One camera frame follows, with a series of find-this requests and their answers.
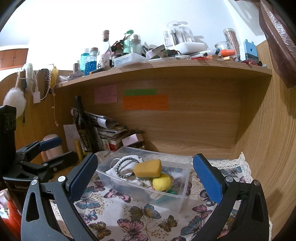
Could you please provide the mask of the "floral fabric scrunchie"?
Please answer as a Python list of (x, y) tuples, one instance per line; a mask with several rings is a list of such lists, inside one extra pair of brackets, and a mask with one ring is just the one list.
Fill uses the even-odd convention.
[(152, 185), (152, 180), (150, 179), (141, 179), (142, 186), (146, 188), (145, 192), (149, 195), (150, 199), (159, 200), (163, 195), (155, 192), (155, 189)]

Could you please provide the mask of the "yellow sponge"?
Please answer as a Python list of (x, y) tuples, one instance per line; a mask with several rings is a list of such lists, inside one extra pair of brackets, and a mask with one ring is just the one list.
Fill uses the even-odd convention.
[(134, 166), (133, 172), (137, 178), (158, 178), (162, 172), (160, 159), (147, 160)]

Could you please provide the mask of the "white cloth mask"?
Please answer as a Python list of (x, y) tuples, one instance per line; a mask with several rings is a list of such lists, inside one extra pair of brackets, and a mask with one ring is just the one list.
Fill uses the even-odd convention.
[(134, 168), (136, 164), (142, 163), (143, 159), (137, 155), (124, 156), (117, 159), (117, 163), (113, 165), (106, 174), (118, 178), (120, 181), (125, 181), (137, 186), (143, 186), (143, 180), (136, 177)]

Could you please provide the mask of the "white fluffy pompom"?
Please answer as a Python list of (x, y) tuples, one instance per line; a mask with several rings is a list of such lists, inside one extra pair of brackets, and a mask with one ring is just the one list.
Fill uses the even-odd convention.
[(26, 99), (23, 91), (18, 87), (11, 88), (4, 98), (3, 105), (15, 107), (16, 118), (19, 118), (26, 107)]

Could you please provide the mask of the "butterfly print tablecloth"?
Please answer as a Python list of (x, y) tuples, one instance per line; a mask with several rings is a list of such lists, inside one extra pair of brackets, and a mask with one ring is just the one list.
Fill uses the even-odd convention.
[(217, 204), (191, 163), (179, 212), (122, 195), (105, 186), (97, 171), (74, 206), (97, 240), (192, 240)]

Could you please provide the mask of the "pink notepad block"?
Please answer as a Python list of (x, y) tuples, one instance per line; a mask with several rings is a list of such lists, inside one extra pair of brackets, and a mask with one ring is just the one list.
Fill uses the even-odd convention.
[(134, 145), (137, 143), (141, 143), (143, 141), (144, 141), (144, 138), (143, 138), (142, 134), (134, 133), (133, 135), (123, 138), (122, 144), (123, 144), (123, 146), (128, 147), (128, 146), (131, 146), (131, 145)]

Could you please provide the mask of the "pink sticky note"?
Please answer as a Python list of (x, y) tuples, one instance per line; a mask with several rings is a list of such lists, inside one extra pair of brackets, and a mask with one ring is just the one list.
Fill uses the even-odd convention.
[(117, 85), (95, 88), (95, 103), (117, 103)]

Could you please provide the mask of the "teal knitted cloth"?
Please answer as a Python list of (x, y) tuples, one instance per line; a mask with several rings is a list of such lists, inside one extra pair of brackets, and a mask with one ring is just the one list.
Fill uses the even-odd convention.
[(164, 193), (163, 199), (180, 199), (182, 195), (179, 193), (179, 190), (177, 189), (170, 189), (167, 192)]

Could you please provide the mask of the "green sticky note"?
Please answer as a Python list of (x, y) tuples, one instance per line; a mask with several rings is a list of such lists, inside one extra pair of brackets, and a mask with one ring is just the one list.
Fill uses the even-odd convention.
[(146, 89), (126, 89), (125, 96), (146, 96), (146, 95), (157, 95), (157, 90), (154, 88)]

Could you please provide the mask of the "blue liquid bottle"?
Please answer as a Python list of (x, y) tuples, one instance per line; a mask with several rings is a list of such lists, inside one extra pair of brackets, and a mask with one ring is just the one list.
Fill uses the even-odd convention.
[(90, 72), (97, 69), (97, 55), (98, 55), (98, 48), (96, 47), (91, 48), (90, 54), (86, 57), (85, 75), (89, 75)]

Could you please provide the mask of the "clear plastic bin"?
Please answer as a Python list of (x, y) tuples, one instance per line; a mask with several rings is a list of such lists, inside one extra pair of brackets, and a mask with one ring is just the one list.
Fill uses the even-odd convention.
[(192, 157), (121, 147), (97, 167), (99, 178), (122, 195), (179, 212)]

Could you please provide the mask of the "orange sticky note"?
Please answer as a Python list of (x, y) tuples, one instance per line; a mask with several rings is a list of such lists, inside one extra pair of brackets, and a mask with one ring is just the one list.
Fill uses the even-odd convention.
[(167, 95), (139, 95), (124, 96), (124, 110), (168, 110), (169, 99)]

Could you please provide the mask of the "wooden shelf board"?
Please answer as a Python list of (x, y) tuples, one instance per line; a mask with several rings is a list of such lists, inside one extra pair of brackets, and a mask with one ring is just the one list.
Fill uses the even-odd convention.
[(107, 86), (130, 81), (185, 78), (249, 79), (272, 77), (268, 68), (221, 60), (159, 60), (125, 64), (57, 84), (56, 89), (74, 86)]

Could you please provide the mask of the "blue pencil sharpener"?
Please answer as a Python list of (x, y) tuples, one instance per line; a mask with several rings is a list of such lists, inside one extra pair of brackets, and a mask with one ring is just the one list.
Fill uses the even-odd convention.
[(245, 59), (258, 60), (257, 49), (254, 42), (249, 42), (247, 39), (243, 42)]

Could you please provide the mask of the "brown plastic bag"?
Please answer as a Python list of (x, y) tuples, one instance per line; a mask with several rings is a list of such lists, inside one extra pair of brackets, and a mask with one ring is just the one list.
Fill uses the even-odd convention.
[(236, 12), (255, 35), (264, 35), (274, 69), (295, 87), (295, 1), (237, 1)]

